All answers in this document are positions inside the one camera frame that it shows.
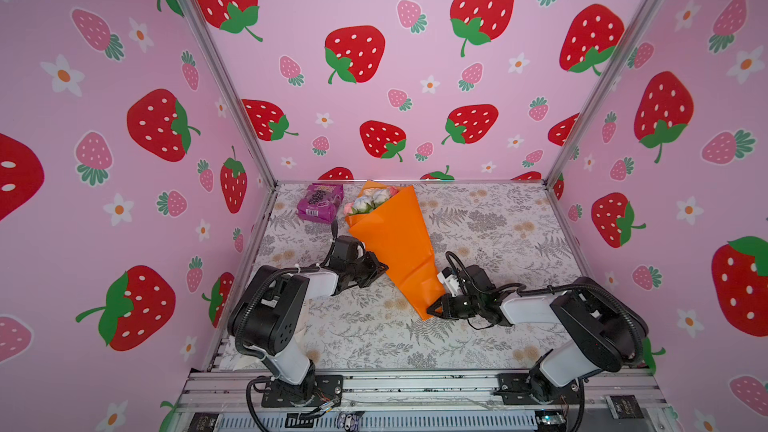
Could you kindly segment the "orange wrapping paper sheet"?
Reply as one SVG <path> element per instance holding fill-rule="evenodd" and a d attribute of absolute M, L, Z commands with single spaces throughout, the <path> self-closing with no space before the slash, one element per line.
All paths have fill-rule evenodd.
<path fill-rule="evenodd" d="M 419 317 L 444 294 L 435 252 L 414 186 L 403 186 L 374 210 L 345 218 L 349 233 L 388 266 L 387 276 Z"/>

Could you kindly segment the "pale fake flower stem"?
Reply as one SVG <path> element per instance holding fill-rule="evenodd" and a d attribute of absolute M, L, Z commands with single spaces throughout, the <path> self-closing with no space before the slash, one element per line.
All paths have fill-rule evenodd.
<path fill-rule="evenodd" d="M 390 198 L 387 189 L 366 189 L 363 195 L 354 202 L 354 208 L 358 213 L 369 213 L 384 204 Z"/>

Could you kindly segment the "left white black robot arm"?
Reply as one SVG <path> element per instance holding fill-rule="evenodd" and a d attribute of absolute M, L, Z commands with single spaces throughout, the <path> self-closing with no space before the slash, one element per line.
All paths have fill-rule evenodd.
<path fill-rule="evenodd" d="M 316 390 L 315 366 L 294 335 L 306 301 L 371 286 L 388 271 L 376 254 L 351 236 L 338 236 L 323 261 L 309 266 L 260 267 L 227 322 L 235 350 L 254 357 L 272 373 L 279 391 L 309 400 Z"/>

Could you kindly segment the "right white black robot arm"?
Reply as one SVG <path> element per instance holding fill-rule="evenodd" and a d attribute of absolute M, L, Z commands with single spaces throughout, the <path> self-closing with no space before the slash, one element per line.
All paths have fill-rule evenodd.
<path fill-rule="evenodd" d="M 459 264 L 440 272 L 438 280 L 445 293 L 427 308 L 431 317 L 480 317 L 490 328 L 528 323 L 564 328 L 567 341 L 539 358 L 523 380 L 522 390 L 537 403 L 551 403 L 592 376 L 644 359 L 645 321 L 588 277 L 539 289 L 521 283 L 496 286 L 479 266 Z"/>

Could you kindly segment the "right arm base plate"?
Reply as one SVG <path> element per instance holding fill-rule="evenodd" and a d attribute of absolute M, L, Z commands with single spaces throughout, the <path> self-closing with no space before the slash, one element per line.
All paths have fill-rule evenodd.
<path fill-rule="evenodd" d="M 583 390 L 577 381 L 557 387 L 544 376 L 502 373 L 497 376 L 497 382 L 498 388 L 493 394 L 499 396 L 505 405 L 578 405 L 583 396 Z"/>

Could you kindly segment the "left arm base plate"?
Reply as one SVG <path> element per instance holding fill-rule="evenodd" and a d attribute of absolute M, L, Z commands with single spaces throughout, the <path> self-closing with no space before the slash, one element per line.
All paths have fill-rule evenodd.
<path fill-rule="evenodd" d="M 273 380 L 262 395 L 263 408 L 321 407 L 325 403 L 338 405 L 343 394 L 343 375 L 308 376 L 301 384 L 292 385 Z"/>

